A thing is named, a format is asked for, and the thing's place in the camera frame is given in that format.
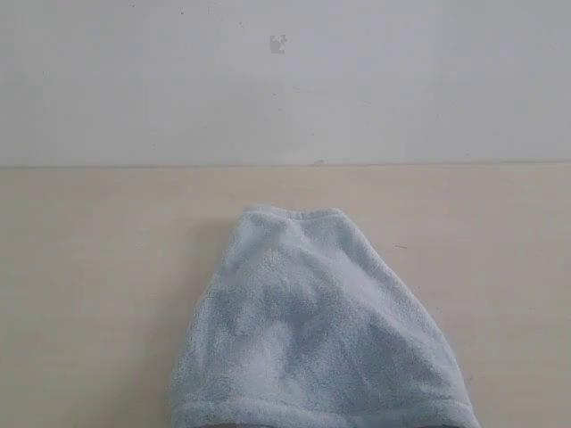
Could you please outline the light blue fleece towel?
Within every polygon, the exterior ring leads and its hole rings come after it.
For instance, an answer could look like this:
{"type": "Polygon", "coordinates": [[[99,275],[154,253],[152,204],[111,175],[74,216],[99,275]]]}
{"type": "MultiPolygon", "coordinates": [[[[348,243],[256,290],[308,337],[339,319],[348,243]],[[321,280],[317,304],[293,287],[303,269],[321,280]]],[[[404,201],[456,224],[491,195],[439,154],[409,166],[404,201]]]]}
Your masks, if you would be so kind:
{"type": "Polygon", "coordinates": [[[170,383],[175,427],[476,427],[459,365],[340,210],[244,211],[170,383]]]}

